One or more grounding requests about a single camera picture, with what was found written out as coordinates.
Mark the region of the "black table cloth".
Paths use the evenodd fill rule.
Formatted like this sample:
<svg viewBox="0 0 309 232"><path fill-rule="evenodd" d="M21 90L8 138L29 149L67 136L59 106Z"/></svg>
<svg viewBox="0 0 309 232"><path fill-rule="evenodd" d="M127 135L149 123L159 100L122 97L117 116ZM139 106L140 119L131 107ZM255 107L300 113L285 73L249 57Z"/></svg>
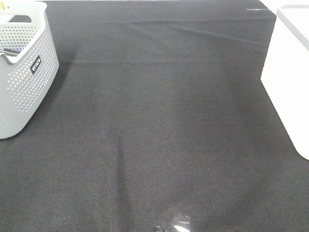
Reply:
<svg viewBox="0 0 309 232"><path fill-rule="evenodd" d="M0 143L3 232L306 232L309 162L261 81L258 0L48 1L59 60Z"/></svg>

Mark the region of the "shiny black tape patch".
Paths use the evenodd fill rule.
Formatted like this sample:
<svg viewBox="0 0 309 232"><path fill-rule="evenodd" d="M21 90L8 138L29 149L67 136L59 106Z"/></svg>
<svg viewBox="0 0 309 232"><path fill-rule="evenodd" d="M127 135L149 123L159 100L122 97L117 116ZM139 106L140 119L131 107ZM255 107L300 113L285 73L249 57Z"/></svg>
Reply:
<svg viewBox="0 0 309 232"><path fill-rule="evenodd" d="M153 227L151 232L190 232L190 217L178 214L164 225Z"/></svg>

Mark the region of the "grey perforated plastic basket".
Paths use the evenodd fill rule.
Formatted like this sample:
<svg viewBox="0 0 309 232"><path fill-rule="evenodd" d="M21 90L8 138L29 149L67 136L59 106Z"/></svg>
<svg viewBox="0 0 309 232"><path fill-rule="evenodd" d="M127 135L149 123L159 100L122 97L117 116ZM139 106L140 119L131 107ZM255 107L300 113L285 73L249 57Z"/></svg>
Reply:
<svg viewBox="0 0 309 232"><path fill-rule="evenodd" d="M0 137L17 135L31 119L48 92L59 68L46 9L41 1L8 1L1 15L30 18L30 22L2 22L0 50Z"/></svg>

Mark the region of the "white storage bin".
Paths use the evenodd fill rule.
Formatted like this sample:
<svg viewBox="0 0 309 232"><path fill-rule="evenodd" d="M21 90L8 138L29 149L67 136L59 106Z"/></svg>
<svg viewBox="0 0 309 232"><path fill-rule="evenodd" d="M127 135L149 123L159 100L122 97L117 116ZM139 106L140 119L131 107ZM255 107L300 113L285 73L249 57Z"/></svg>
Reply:
<svg viewBox="0 0 309 232"><path fill-rule="evenodd" d="M296 151L309 158L309 3L284 4L276 21L261 82Z"/></svg>

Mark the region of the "dark item in basket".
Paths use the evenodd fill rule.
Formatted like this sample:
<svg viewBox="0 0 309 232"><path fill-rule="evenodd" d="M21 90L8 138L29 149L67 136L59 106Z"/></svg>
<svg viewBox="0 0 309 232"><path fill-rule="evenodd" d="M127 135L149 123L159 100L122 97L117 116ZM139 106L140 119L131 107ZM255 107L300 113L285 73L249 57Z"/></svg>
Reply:
<svg viewBox="0 0 309 232"><path fill-rule="evenodd" d="M16 57L21 53L21 51L13 50L13 49L10 49L10 48L4 48L0 51L0 53L5 54L5 55L10 56L10 57Z"/></svg>

